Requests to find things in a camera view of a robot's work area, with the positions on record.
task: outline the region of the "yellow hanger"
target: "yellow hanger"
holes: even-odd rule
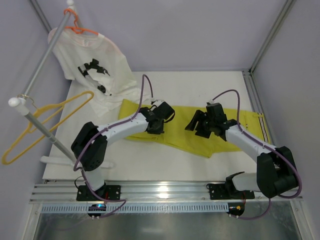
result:
[[[78,106],[75,110],[73,110],[68,116],[66,116],[64,119],[62,119],[60,122],[58,122],[56,125],[54,125],[52,128],[50,128],[50,132],[52,132],[53,130],[55,130],[58,126],[60,126],[61,124],[63,124],[68,118],[70,118],[75,112],[77,112],[80,108],[82,108],[86,103],[88,103],[94,96],[95,94],[92,91],[84,91],[83,93],[80,93],[76,96],[73,96],[61,103],[57,103],[57,104],[48,104],[46,106],[37,108],[35,113],[33,114],[36,118],[38,118],[39,116],[41,116],[43,113],[51,110],[51,109],[55,109],[55,108],[59,108],[57,111],[55,111],[52,115],[50,115],[46,120],[44,120],[42,122],[42,124],[45,124],[46,122],[48,122],[50,119],[52,119],[55,115],[57,115],[58,113],[60,113],[64,108],[65,105],[85,94],[90,94],[91,96],[85,101],[83,102],[80,106]],[[9,165],[12,164],[15,160],[17,160],[18,158],[20,158],[23,154],[25,154],[27,151],[29,151],[31,148],[33,148],[37,143],[39,143],[45,136],[43,135],[42,137],[40,137],[38,140],[36,140],[34,143],[32,143],[29,147],[27,147],[25,150],[23,150],[21,153],[19,153],[16,157],[14,157],[12,160],[7,161],[7,155],[12,151],[12,149],[14,149],[16,147],[16,145],[27,135],[27,134],[31,134],[33,133],[36,128],[34,127],[32,129],[33,124],[31,122],[29,122],[28,127],[24,130],[24,132],[14,141],[14,143],[11,145],[11,147],[5,151],[5,153],[2,156],[2,164],[4,165]]]

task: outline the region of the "white t-shirt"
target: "white t-shirt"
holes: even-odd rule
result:
[[[56,28],[49,33],[48,42],[55,32]],[[65,29],[53,53],[66,79],[77,80],[94,92],[94,98],[89,103],[98,117],[120,106],[124,98],[139,100],[141,90],[137,87],[126,57],[102,34],[76,34],[71,29]],[[94,60],[98,61],[96,67],[102,71],[86,69],[85,64],[89,66]],[[100,85],[104,86],[105,93],[98,90]]]

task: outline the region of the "gray floor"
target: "gray floor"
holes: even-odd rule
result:
[[[267,207],[247,202],[243,216]],[[273,202],[265,217],[240,220],[226,213],[116,214],[85,220],[84,214],[42,214],[35,240],[300,240],[290,202]]]

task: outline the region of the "gray wall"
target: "gray wall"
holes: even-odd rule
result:
[[[27,127],[27,120],[8,106],[8,100],[23,90],[47,47],[47,33],[27,0],[2,1],[0,8],[0,155]],[[31,96],[38,106],[66,99],[69,83],[51,56]],[[14,154],[25,149],[37,136],[29,136]],[[44,166],[40,157],[50,150],[43,140],[11,165],[0,165],[2,240],[18,239],[27,217],[27,205],[35,183],[41,181]]]
[[[66,0],[38,0],[56,26]],[[248,69],[285,0],[75,0],[134,71]]]
[[[320,226],[320,1],[298,0],[255,73],[276,140],[293,151]]]

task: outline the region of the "metal pole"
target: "metal pole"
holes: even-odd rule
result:
[[[28,96],[33,88],[33,86],[35,85],[35,82],[39,76],[40,71],[42,70],[46,60],[48,59],[49,55],[51,54],[54,46],[56,45],[62,31],[65,29],[65,26],[69,20],[71,16],[70,12],[67,12],[61,23],[59,24],[57,30],[55,31],[50,43],[49,43],[49,47],[47,48],[46,52],[43,54],[41,60],[39,61],[38,65],[36,66],[35,70],[33,71],[31,77],[29,78],[28,84],[25,86],[22,94]]]
[[[271,43],[275,39],[277,33],[279,32],[282,24],[284,23],[286,17],[288,16],[288,14],[289,14],[290,10],[292,9],[292,7],[294,6],[295,2],[296,2],[296,0],[287,0],[285,2],[283,8],[281,9],[281,12],[279,13],[278,17],[276,18],[276,21],[274,22],[270,32],[268,33],[268,36],[264,40],[262,47],[260,48],[257,56],[255,57],[255,59],[253,61],[253,64],[249,70],[250,74],[252,74],[256,70],[262,57],[266,54],[268,48],[270,47]]]
[[[44,12],[42,11],[41,7],[39,6],[39,3],[37,0],[29,0],[31,6],[34,8],[36,14],[39,17],[40,22],[42,23],[45,30],[49,33],[52,30],[52,27],[50,26]]]
[[[43,135],[45,135],[61,152],[63,152],[64,155],[71,159],[72,162],[75,163],[77,161],[75,155],[68,150],[48,129],[46,129],[46,127],[43,126],[35,116],[29,112],[27,115],[25,115],[25,118],[28,119],[37,129],[39,129],[39,131],[42,132]]]

